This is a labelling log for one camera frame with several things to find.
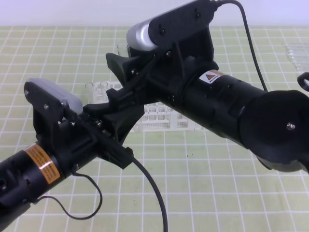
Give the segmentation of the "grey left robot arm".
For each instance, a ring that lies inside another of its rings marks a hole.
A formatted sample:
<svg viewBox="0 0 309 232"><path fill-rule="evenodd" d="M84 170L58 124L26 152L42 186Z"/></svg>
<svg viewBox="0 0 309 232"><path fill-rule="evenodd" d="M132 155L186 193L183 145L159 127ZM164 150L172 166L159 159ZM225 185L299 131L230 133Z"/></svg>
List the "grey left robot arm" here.
<svg viewBox="0 0 309 232"><path fill-rule="evenodd" d="M54 186L95 158L120 168L133 152L123 142L143 106L117 109L108 103L83 106L64 88L42 78L25 82L33 107L36 142L0 164L0 228L4 230Z"/></svg>

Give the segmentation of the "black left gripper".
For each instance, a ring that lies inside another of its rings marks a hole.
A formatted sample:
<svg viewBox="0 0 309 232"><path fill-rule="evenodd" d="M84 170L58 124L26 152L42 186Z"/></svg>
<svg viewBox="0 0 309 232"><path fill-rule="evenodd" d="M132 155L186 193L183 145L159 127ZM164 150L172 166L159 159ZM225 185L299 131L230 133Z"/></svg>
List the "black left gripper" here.
<svg viewBox="0 0 309 232"><path fill-rule="evenodd" d="M51 94L26 85L37 142L62 176L71 175L95 158L121 169L133 162L133 151L123 143L143 116L144 107L132 91L109 89L107 96L108 103L87 104L77 114Z"/></svg>

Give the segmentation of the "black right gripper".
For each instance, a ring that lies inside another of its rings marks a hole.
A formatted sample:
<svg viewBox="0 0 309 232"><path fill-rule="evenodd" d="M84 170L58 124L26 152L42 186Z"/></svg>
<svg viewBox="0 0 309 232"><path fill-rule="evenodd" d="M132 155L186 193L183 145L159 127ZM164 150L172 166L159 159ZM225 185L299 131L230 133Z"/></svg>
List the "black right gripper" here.
<svg viewBox="0 0 309 232"><path fill-rule="evenodd" d="M202 77L217 70L209 29L218 9L213 0L195 0L151 18L152 51L129 47L130 57L107 53L108 68L122 88L109 89L112 109L162 102L183 114L214 114L210 84Z"/></svg>

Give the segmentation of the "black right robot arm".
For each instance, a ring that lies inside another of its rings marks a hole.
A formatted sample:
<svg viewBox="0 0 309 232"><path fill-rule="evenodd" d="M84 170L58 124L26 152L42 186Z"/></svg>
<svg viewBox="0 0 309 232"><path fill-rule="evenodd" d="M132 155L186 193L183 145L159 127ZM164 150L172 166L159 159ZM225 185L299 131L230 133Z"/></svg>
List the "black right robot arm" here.
<svg viewBox="0 0 309 232"><path fill-rule="evenodd" d="M250 150L268 169L309 169L309 99L297 90L266 91L221 73L209 24L223 0L196 0L132 27L129 56L106 55L122 88L116 109L161 102Z"/></svg>

